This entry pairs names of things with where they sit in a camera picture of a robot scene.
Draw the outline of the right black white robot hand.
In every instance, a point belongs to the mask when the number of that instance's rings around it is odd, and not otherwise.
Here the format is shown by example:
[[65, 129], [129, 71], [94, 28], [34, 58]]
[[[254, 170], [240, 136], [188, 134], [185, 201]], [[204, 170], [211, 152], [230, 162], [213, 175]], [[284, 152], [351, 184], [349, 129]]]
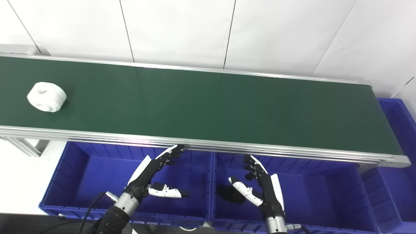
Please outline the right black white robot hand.
[[244, 169], [248, 170], [246, 180], [256, 179], [262, 192], [247, 186], [236, 176], [229, 177], [229, 182], [245, 199], [258, 206], [265, 219], [285, 218], [282, 190], [277, 174], [270, 175], [263, 164], [254, 156], [243, 155]]

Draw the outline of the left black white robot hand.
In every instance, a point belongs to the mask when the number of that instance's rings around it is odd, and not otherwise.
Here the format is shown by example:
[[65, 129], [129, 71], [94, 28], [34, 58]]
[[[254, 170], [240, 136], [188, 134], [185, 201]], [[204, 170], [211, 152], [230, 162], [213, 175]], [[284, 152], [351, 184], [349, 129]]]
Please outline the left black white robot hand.
[[172, 159], [181, 157], [184, 145], [174, 145], [160, 153], [155, 159], [147, 156], [138, 166], [140, 172], [136, 179], [129, 182], [123, 190], [129, 198], [135, 198], [141, 202], [148, 195], [166, 197], [166, 198], [185, 198], [189, 196], [189, 191], [179, 188], [173, 188], [166, 184], [155, 182], [151, 184], [151, 180], [157, 172], [162, 170], [166, 165], [174, 165]]

